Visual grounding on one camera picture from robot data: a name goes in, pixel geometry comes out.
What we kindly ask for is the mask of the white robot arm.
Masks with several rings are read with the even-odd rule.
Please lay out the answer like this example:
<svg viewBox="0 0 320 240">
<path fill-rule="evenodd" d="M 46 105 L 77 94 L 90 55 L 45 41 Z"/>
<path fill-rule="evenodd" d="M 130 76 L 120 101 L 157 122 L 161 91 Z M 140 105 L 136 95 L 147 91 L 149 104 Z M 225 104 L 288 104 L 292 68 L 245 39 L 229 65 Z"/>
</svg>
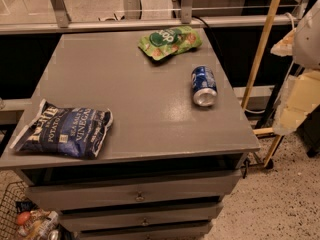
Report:
<svg viewBox="0 0 320 240">
<path fill-rule="evenodd" d="M 303 68 L 299 76 L 286 79 L 274 117 L 274 133 L 287 135 L 320 105 L 320 0 L 272 47 L 271 53 L 291 56 L 293 63 Z"/>
</svg>

